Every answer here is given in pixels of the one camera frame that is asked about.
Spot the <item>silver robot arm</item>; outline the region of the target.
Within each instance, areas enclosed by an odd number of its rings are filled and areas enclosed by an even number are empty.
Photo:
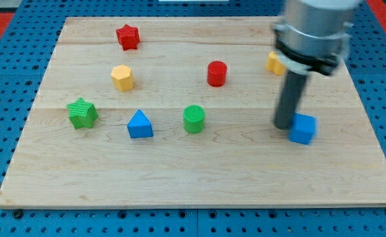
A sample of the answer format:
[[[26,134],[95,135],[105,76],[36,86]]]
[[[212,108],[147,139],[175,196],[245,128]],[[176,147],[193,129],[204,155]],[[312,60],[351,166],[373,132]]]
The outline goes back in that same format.
[[[360,0],[286,0],[273,25],[278,59],[297,74],[329,76],[348,56],[354,12]]]

